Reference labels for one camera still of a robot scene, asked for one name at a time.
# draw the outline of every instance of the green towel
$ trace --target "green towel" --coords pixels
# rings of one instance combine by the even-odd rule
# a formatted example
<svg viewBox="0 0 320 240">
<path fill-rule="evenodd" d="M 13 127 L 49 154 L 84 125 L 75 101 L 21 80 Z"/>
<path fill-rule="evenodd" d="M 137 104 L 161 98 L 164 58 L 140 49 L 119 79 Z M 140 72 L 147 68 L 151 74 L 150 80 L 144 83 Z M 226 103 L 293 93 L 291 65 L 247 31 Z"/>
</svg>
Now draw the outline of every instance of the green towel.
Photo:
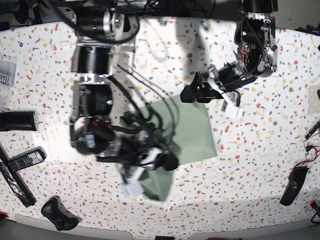
<svg viewBox="0 0 320 240">
<path fill-rule="evenodd" d="M 205 105 L 198 102 L 183 103 L 179 95 L 167 99 L 166 102 L 172 108 L 175 119 L 178 119 L 170 147 L 179 159 L 179 165 L 216 157 L 217 153 Z M 163 121 L 164 131 L 157 134 L 167 137 L 171 133 L 172 120 L 166 105 L 163 101 L 158 101 L 151 106 Z M 141 111 L 144 115 L 148 112 L 145 107 Z M 153 117 L 151 122 L 155 126 L 159 124 L 156 117 Z M 139 179 L 145 190 L 144 195 L 152 200 L 165 201 L 170 191 L 173 174 L 173 171 L 165 171 L 163 167 L 154 171 L 144 171 Z"/>
</svg>

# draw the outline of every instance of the speckled white surface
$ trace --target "speckled white surface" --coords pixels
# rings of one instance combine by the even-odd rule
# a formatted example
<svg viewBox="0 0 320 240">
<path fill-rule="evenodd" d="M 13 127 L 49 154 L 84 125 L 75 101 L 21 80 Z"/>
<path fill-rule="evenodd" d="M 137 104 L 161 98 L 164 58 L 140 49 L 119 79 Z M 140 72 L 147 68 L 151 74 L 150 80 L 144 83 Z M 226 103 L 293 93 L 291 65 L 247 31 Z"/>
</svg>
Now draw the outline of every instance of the speckled white surface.
<svg viewBox="0 0 320 240">
<path fill-rule="evenodd" d="M 179 94 L 205 65 L 220 68 L 235 60 L 234 23 L 210 20 L 205 30 L 207 23 L 200 19 L 149 22 L 141 24 L 135 54 L 124 54 L 120 64 L 135 65 L 172 95 Z M 291 168 L 305 157 L 303 136 L 319 117 L 308 115 L 308 87 L 320 84 L 320 37 L 285 29 L 276 34 L 277 73 L 240 89 L 245 112 L 240 120 L 224 117 L 222 101 L 206 105 L 218 156 L 180 166 L 167 202 L 159 203 L 122 196 L 122 180 L 113 164 L 96 163 L 70 147 L 68 120 L 75 77 L 69 70 L 76 40 L 72 31 L 63 23 L 50 23 L 0 32 L 0 53 L 17 58 L 16 82 L 6 107 L 37 110 L 39 120 L 38 132 L 1 132 L 1 144 L 10 157 L 36 146 L 48 155 L 45 162 L 20 171 L 36 197 L 35 206 L 25 208 L 0 176 L 0 211 L 11 218 L 20 214 L 44 220 L 41 207 L 59 195 L 70 212 L 83 218 L 80 226 L 128 231 L 142 239 L 187 238 L 196 232 L 309 218 L 308 202 L 320 193 L 318 161 L 310 164 L 295 202 L 284 207 L 279 201 Z M 120 71 L 116 78 L 132 85 Z M 148 101 L 157 100 L 150 90 L 132 82 Z M 118 116 L 127 104 L 119 91 L 114 97 L 119 104 L 112 114 Z M 312 141 L 318 144 L 319 138 Z"/>
</svg>

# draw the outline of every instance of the black wire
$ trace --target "black wire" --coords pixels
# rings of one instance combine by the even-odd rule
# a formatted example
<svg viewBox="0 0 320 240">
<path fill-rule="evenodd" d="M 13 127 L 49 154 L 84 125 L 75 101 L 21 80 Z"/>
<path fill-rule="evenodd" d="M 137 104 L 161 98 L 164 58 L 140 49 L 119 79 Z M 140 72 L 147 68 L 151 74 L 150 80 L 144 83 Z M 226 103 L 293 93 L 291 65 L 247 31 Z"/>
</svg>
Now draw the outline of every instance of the black wire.
<svg viewBox="0 0 320 240">
<path fill-rule="evenodd" d="M 131 3 L 128 0 L 125 0 L 125 2 L 132 7 Z M 52 8 L 52 10 L 54 11 L 54 13 L 65 23 L 67 24 L 69 27 L 71 27 L 72 29 L 74 29 L 76 32 L 78 32 L 79 34 L 83 35 L 83 36 L 87 36 L 88 38 L 91 38 L 93 40 L 96 40 L 98 42 L 104 43 L 104 44 L 124 44 L 127 43 L 129 41 L 131 41 L 132 39 L 134 39 L 136 37 L 136 35 L 138 34 L 139 30 L 140 30 L 140 22 L 137 16 L 135 16 L 135 19 L 137 21 L 137 28 L 135 30 L 135 32 L 133 32 L 129 37 L 121 39 L 121 40 L 110 40 L 110 39 L 106 39 L 103 37 L 99 37 L 93 33 L 90 33 L 86 30 L 84 30 L 82 27 L 79 27 L 78 25 L 74 24 L 73 22 L 71 22 L 71 20 L 69 18 L 67 18 L 59 9 L 58 7 L 52 2 L 52 0 L 47 0 L 47 3 L 49 4 L 49 6 Z"/>
<path fill-rule="evenodd" d="M 28 19 L 35 25 L 36 22 L 31 18 L 31 17 L 28 17 Z"/>
<path fill-rule="evenodd" d="M 9 28 L 12 28 L 12 27 L 27 27 L 27 26 L 32 26 L 32 25 L 10 25 Z"/>
<path fill-rule="evenodd" d="M 133 0 L 133 1 L 129 1 L 129 3 L 134 3 L 134 2 L 138 2 L 139 0 Z M 118 3 L 127 3 L 126 1 L 119 1 L 117 0 Z"/>
<path fill-rule="evenodd" d="M 206 19 L 208 18 L 208 16 L 207 16 L 208 11 L 205 10 L 196 0 L 189 0 L 189 1 L 193 2 L 194 4 L 196 4 L 203 11 L 203 13 L 205 15 L 205 18 Z"/>
<path fill-rule="evenodd" d="M 233 92 L 237 93 L 238 96 L 239 96 L 238 99 L 236 100 L 236 106 L 239 107 L 240 106 L 240 102 L 241 102 L 241 94 L 237 90 L 235 90 Z"/>
<path fill-rule="evenodd" d="M 141 110 L 139 109 L 135 101 L 130 96 L 130 93 L 113 76 L 108 76 L 107 79 L 110 80 L 110 82 L 112 82 L 114 85 L 116 85 L 116 87 L 124 94 L 124 96 L 128 99 L 128 101 L 133 105 L 137 113 L 137 122 L 141 125 L 141 127 L 143 127 L 143 129 L 148 133 L 150 137 L 150 142 L 148 142 L 148 144 L 154 145 L 156 143 L 154 132 L 149 128 L 146 120 L 143 117 Z"/>
<path fill-rule="evenodd" d="M 180 111 L 179 111 L 179 107 L 177 106 L 177 104 L 175 103 L 175 101 L 172 99 L 171 95 L 164 90 L 163 88 L 161 88 L 160 86 L 158 86 L 157 84 L 155 84 L 154 82 L 151 82 L 150 80 L 146 79 L 145 77 L 143 77 L 140 73 L 134 71 L 135 74 L 137 74 L 140 78 L 142 78 L 143 80 L 145 80 L 146 82 L 148 82 L 151 86 L 155 86 L 157 89 L 159 89 L 160 91 L 162 91 L 163 93 L 165 93 L 165 95 L 167 95 L 168 97 L 170 97 L 170 101 L 172 102 L 172 104 L 174 105 L 175 109 L 176 109 L 176 113 L 177 113 L 177 120 L 175 122 L 176 125 L 178 125 L 179 123 L 179 118 L 180 118 Z"/>
<path fill-rule="evenodd" d="M 145 2 L 144 8 L 143 8 L 142 13 L 140 14 L 140 16 L 142 16 L 142 15 L 145 13 L 145 11 L 146 11 L 146 9 L 147 9 L 147 7 L 148 7 L 149 4 L 150 4 L 150 0 L 147 0 L 147 1 Z"/>
<path fill-rule="evenodd" d="M 212 11 L 210 12 L 210 15 L 209 15 L 209 19 L 212 17 L 212 15 L 214 14 L 215 12 L 215 9 L 216 9 L 216 0 L 214 0 L 214 5 L 213 5 L 213 8 L 212 8 Z"/>
<path fill-rule="evenodd" d="M 261 43 L 260 41 L 260 38 L 258 37 L 258 35 L 256 34 L 256 32 L 254 31 L 254 29 L 252 28 L 252 26 L 250 25 L 248 19 L 246 18 L 246 16 L 244 15 L 243 16 L 243 20 L 244 22 L 248 25 L 250 31 L 253 33 L 254 37 L 256 38 L 256 40 L 258 41 L 258 45 L 260 47 L 260 50 L 261 50 L 261 54 L 260 54 L 260 57 L 259 57 L 259 60 L 256 62 L 255 66 L 245 75 L 243 75 L 242 77 L 240 77 L 241 79 L 245 79 L 246 77 L 250 76 L 259 66 L 260 64 L 260 61 L 261 61 L 261 58 L 264 54 L 264 49 L 263 49 L 263 44 Z"/>
<path fill-rule="evenodd" d="M 140 127 L 136 127 L 136 128 L 125 128 L 125 127 L 121 127 L 121 126 L 111 126 L 112 130 L 117 131 L 117 132 L 121 132 L 124 134 L 131 134 L 131 135 L 135 135 L 139 132 L 141 132 L 141 128 Z"/>
<path fill-rule="evenodd" d="M 315 217 L 317 216 L 317 213 L 315 213 L 311 218 L 311 223 L 313 224 L 320 224 L 320 221 L 314 221 Z"/>
<path fill-rule="evenodd" d="M 175 120 L 175 116 L 174 116 L 174 112 L 172 111 L 171 107 L 169 106 L 169 104 L 167 103 L 166 99 L 161 96 L 154 88 L 152 88 L 151 86 L 149 86 L 148 84 L 146 84 L 145 82 L 141 81 L 140 79 L 138 79 L 137 77 L 135 77 L 131 72 L 125 70 L 123 67 L 121 67 L 119 64 L 118 64 L 118 67 L 126 72 L 127 74 L 129 74 L 130 76 L 132 76 L 135 80 L 137 80 L 139 83 L 145 85 L 147 88 L 151 89 L 155 94 L 157 94 L 162 100 L 163 100 L 163 103 L 165 104 L 165 106 L 167 107 L 168 111 L 169 111 L 169 114 L 170 114 L 170 117 L 171 117 L 171 120 L 172 120 L 172 131 L 171 131 L 171 136 L 170 136 L 170 140 L 169 140 L 169 145 L 172 143 L 173 141 L 173 137 L 175 135 L 175 131 L 176 131 L 176 120 Z"/>
<path fill-rule="evenodd" d="M 194 0 L 193 9 L 195 9 L 195 8 L 196 8 L 196 5 L 197 5 L 197 0 Z"/>
</svg>

